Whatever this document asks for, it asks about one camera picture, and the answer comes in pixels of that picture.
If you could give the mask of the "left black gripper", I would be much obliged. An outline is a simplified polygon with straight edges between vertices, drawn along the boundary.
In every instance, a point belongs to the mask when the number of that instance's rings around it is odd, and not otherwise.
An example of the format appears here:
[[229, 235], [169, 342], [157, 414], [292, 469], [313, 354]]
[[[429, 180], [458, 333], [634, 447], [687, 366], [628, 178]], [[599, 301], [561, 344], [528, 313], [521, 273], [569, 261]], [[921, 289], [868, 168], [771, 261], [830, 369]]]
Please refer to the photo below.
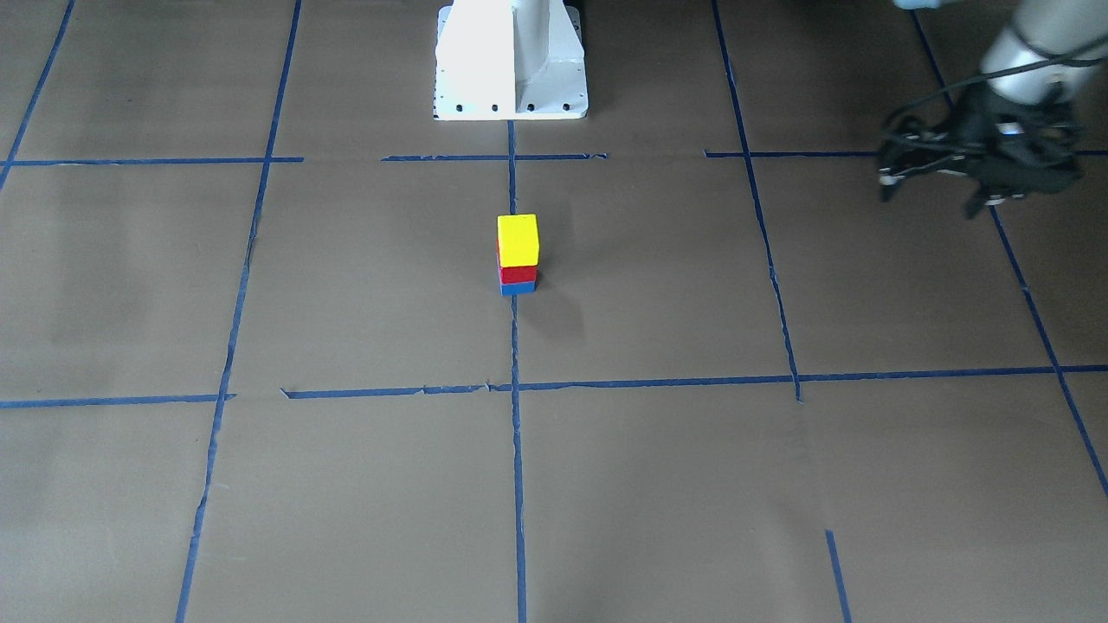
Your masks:
[[1049, 84], [1032, 104], [1006, 99], [989, 83], [973, 84], [937, 126], [902, 118], [883, 131], [879, 200], [890, 202], [902, 182], [931, 172], [977, 181], [963, 205], [965, 219], [1005, 198], [1057, 194], [1083, 177], [1075, 154], [1081, 134], [1061, 82]]

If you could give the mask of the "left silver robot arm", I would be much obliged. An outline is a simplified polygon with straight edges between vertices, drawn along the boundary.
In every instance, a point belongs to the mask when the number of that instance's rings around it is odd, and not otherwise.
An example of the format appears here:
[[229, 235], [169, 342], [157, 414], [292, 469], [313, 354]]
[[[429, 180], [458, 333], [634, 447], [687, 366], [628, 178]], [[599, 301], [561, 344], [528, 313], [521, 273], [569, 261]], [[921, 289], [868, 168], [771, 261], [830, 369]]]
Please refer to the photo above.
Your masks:
[[1002, 202], [1055, 195], [1083, 177], [1075, 98], [1105, 64], [1104, 1], [1022, 1], [976, 74], [884, 119], [879, 198], [942, 173], [974, 180], [966, 218]]

